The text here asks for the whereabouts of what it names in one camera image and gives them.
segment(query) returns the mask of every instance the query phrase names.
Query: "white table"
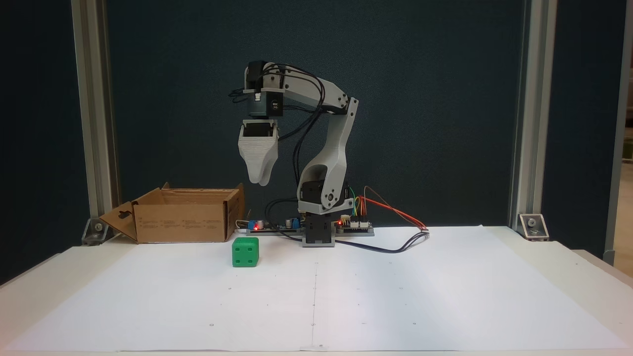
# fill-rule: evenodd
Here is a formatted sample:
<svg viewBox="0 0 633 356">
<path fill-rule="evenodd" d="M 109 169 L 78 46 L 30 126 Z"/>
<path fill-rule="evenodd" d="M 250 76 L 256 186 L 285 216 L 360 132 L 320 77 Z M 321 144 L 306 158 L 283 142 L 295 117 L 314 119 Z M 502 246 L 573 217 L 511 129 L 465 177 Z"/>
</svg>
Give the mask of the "white table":
<svg viewBox="0 0 633 356">
<path fill-rule="evenodd" d="M 628 345 L 633 345 L 633 283 L 602 261 L 574 253 L 557 242 L 531 243 L 507 227 L 487 227 L 528 264 L 578 303 Z M 135 245 L 115 238 L 96 247 L 73 247 L 0 289 L 0 350 L 83 288 Z M 406 352 L 419 355 L 633 355 L 628 350 L 553 350 L 528 352 Z M 4 352 L 6 355 L 61 355 L 59 352 Z M 71 353 L 90 355 L 88 352 Z M 182 352 L 151 352 L 180 355 Z M 196 354 L 229 355 L 228 352 Z M 372 352 L 387 355 L 392 352 Z"/>
</svg>

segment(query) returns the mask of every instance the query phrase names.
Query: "yellow wire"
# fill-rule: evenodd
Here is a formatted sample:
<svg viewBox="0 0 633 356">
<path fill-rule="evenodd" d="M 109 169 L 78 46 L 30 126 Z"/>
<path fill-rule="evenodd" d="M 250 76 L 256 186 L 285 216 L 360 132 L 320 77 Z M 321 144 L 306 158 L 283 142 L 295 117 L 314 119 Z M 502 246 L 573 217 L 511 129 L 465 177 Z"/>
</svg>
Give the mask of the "yellow wire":
<svg viewBox="0 0 633 356">
<path fill-rule="evenodd" d="M 359 196 L 357 196 L 356 199 L 354 199 L 354 215 L 358 215 L 358 211 L 356 210 L 356 201 L 357 200 L 360 203 L 360 197 Z"/>
</svg>

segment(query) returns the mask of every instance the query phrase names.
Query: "green cube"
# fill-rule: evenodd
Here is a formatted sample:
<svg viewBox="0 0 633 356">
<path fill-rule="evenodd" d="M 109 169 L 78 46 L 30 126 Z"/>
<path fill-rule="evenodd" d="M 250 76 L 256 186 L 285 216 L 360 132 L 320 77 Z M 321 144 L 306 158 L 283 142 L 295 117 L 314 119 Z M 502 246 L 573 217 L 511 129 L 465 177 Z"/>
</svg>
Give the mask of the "green cube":
<svg viewBox="0 0 633 356">
<path fill-rule="evenodd" d="M 231 246 L 233 267 L 255 267 L 260 259 L 260 241 L 258 238 L 236 238 Z"/>
</svg>

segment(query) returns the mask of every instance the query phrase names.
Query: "white mat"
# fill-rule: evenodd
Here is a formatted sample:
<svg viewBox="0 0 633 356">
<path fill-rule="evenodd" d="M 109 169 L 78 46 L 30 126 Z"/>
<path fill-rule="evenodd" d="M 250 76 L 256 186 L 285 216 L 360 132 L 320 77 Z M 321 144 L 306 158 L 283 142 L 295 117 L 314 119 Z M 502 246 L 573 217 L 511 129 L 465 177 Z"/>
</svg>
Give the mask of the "white mat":
<svg viewBox="0 0 633 356">
<path fill-rule="evenodd" d="M 414 232 L 356 240 L 394 248 Z M 431 232 L 397 255 L 260 238 L 258 266 L 241 269 L 230 243 L 139 245 L 7 349 L 627 347 L 483 227 Z"/>
</svg>

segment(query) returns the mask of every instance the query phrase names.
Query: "orange wire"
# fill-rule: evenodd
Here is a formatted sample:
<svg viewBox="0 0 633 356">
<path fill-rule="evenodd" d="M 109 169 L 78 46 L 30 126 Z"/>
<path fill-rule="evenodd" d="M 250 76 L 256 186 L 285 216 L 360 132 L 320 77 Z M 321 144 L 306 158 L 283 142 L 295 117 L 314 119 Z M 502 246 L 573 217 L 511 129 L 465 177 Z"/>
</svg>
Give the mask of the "orange wire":
<svg viewBox="0 0 633 356">
<path fill-rule="evenodd" d="M 389 210 L 393 210 L 393 211 L 395 211 L 396 213 L 400 213 L 400 214 L 404 215 L 405 217 L 409 218 L 412 222 L 414 222 L 414 225 L 419 225 L 420 227 L 422 227 L 422 228 L 424 228 L 424 229 L 426 229 L 426 228 L 427 228 L 427 226 L 426 226 L 426 225 L 424 225 L 424 223 L 422 223 L 421 221 L 419 221 L 418 219 L 416 219 L 416 218 L 412 217 L 411 215 L 409 215 L 409 214 L 407 214 L 407 213 L 401 212 L 400 210 L 398 210 L 398 209 L 396 209 L 396 208 L 392 208 L 392 207 L 390 207 L 389 205 L 385 205 L 385 204 L 383 204 L 383 203 L 379 203 L 378 201 L 371 200 L 370 198 L 367 198 L 367 197 L 365 197 L 365 196 L 361 196 L 361 197 L 362 197 L 362 200 L 369 201 L 370 203 L 376 204 L 376 205 L 378 205 L 378 206 L 380 206 L 380 207 L 383 207 L 383 208 L 386 208 L 386 209 L 389 209 Z"/>
</svg>

